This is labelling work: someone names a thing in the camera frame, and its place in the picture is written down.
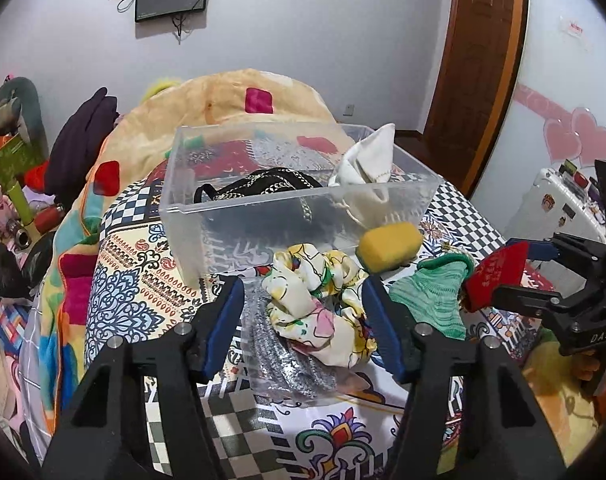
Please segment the person's right hand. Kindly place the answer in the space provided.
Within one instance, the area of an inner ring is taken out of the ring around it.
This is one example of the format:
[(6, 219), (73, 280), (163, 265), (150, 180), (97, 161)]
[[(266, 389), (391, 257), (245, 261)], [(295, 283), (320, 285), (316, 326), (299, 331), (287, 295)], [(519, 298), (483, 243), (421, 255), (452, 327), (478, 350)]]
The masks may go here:
[(576, 353), (571, 357), (571, 375), (580, 382), (590, 382), (599, 369), (600, 362), (594, 349)]

